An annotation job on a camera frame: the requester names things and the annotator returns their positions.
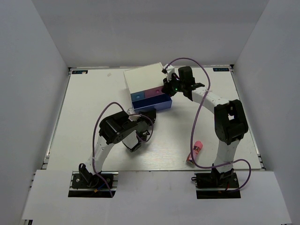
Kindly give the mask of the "dark blue drawer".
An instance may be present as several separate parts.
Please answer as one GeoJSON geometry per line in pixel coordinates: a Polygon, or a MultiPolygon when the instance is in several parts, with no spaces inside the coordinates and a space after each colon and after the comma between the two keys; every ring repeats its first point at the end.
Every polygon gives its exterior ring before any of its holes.
{"type": "Polygon", "coordinates": [[[172,106],[172,99],[167,94],[162,94],[132,103],[135,112],[147,112],[153,109],[157,111],[168,109],[172,106]]]}

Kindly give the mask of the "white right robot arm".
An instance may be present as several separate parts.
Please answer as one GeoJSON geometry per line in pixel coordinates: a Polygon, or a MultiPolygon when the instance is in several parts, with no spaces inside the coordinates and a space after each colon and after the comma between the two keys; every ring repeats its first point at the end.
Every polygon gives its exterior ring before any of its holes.
{"type": "Polygon", "coordinates": [[[189,100],[199,103],[214,114],[214,129],[219,139],[217,156],[213,163],[212,183],[224,186],[233,174],[233,161],[237,146],[248,132],[248,123],[240,100],[228,100],[211,92],[202,83],[196,83],[192,68],[180,67],[178,74],[173,66],[164,66],[162,92],[174,96],[181,92],[189,100]]]}

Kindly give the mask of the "pink capped clear tube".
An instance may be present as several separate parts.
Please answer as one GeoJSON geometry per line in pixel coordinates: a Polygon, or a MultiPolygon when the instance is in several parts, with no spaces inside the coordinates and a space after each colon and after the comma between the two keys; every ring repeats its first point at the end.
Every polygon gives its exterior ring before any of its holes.
{"type": "Polygon", "coordinates": [[[194,165],[194,162],[192,160],[192,155],[194,157],[194,160],[197,159],[200,151],[202,150],[203,148],[203,144],[201,141],[196,141],[193,145],[193,151],[192,151],[192,154],[189,153],[189,155],[187,156],[187,159],[186,159],[186,163],[189,164],[189,165],[194,165]]]}

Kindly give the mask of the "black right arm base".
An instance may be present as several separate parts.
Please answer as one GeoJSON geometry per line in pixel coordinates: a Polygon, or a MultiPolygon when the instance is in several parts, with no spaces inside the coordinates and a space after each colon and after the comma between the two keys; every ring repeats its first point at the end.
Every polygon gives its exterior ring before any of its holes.
{"type": "Polygon", "coordinates": [[[236,173],[217,182],[212,173],[195,173],[191,178],[196,188],[197,199],[240,199],[239,181],[236,173]]]}

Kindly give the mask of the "pink drawer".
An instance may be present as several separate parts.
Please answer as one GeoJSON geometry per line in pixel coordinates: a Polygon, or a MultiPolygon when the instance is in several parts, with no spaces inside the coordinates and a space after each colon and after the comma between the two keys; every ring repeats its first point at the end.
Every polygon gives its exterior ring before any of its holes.
{"type": "Polygon", "coordinates": [[[159,96],[159,95],[162,95],[162,94],[163,94],[162,86],[155,87],[155,88],[148,89],[148,90],[144,91],[145,98],[151,98],[151,97],[159,96]]]}

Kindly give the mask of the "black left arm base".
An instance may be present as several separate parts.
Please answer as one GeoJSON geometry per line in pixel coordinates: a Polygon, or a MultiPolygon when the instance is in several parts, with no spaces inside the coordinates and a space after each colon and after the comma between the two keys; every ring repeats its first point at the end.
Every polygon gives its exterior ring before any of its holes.
{"type": "Polygon", "coordinates": [[[68,191],[68,197],[73,198],[111,198],[115,195],[118,185],[118,172],[103,172],[101,176],[106,180],[111,190],[98,176],[88,184],[79,172],[73,172],[68,191]]]}

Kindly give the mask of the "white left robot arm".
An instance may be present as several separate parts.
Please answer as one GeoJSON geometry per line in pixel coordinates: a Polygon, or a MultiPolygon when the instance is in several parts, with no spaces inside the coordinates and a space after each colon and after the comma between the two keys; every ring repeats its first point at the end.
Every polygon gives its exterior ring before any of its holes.
{"type": "Polygon", "coordinates": [[[157,117],[157,110],[134,113],[138,118],[131,120],[130,115],[124,110],[105,117],[99,123],[98,140],[93,142],[92,154],[86,163],[79,164],[79,174],[89,188],[96,187],[103,181],[101,172],[104,162],[113,148],[118,143],[130,151],[138,150],[142,143],[150,140],[157,117]]]}

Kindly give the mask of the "light blue drawer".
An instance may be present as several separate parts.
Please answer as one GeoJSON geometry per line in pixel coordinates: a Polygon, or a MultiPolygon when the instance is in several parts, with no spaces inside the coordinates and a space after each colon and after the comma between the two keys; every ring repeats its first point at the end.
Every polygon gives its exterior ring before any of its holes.
{"type": "Polygon", "coordinates": [[[143,99],[145,99],[145,92],[140,91],[140,92],[131,93],[130,96],[131,96],[132,102],[143,100],[143,99]]]}

